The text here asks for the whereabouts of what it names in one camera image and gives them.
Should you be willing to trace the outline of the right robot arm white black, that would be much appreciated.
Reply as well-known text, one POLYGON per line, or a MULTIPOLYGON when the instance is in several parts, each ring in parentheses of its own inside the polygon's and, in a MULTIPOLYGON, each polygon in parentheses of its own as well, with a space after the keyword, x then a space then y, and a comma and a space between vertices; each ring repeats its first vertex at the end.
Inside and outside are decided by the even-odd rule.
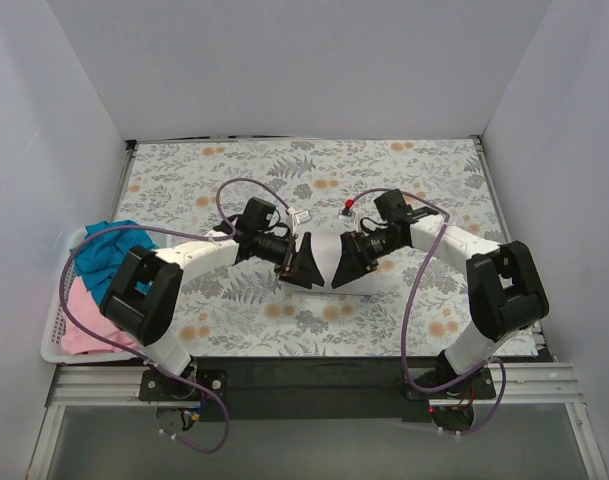
POLYGON ((383 224, 341 235, 341 256, 331 285, 339 288, 374 272, 380 258, 403 248, 425 252, 420 273, 438 259, 464 275, 470 322, 438 355, 433 375, 415 378, 408 361, 401 361, 409 387, 422 394, 459 397, 501 346, 549 314, 532 254, 520 241, 501 244, 452 225, 449 213, 428 201, 415 209, 407 202, 408 194, 398 189, 373 192, 383 224))

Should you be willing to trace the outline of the white t shirt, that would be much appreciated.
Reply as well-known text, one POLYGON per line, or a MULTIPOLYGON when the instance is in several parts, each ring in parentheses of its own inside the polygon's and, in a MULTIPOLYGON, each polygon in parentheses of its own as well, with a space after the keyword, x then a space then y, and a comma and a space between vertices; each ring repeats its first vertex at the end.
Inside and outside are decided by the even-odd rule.
POLYGON ((341 230, 330 228, 311 228, 311 247, 316 265, 325 281, 325 285, 320 287, 313 285, 311 289, 306 289, 291 283, 280 280, 281 286, 286 291, 305 293, 305 294, 343 294, 368 296, 377 292, 375 274, 369 274, 360 279, 354 280, 346 285, 334 289, 331 281, 341 257, 341 230))

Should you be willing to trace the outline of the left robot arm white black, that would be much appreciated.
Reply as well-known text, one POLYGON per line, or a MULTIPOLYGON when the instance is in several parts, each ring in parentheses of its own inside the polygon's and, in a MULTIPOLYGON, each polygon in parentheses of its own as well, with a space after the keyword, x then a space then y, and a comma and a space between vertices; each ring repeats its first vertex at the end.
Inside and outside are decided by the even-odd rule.
POLYGON ((270 222, 276 208, 250 199, 243 213, 226 220, 203 240, 174 248, 131 248, 100 304, 100 311, 143 348, 164 375, 146 372, 141 380, 142 401, 191 401, 207 387, 219 397, 227 390, 256 390, 274 386, 274 372, 245 362, 228 363, 224 370, 203 371, 180 344, 171 323, 181 286, 220 267, 258 258, 274 265, 278 279, 310 289, 325 283, 317 266, 310 234, 297 237, 289 226, 283 236, 270 222))

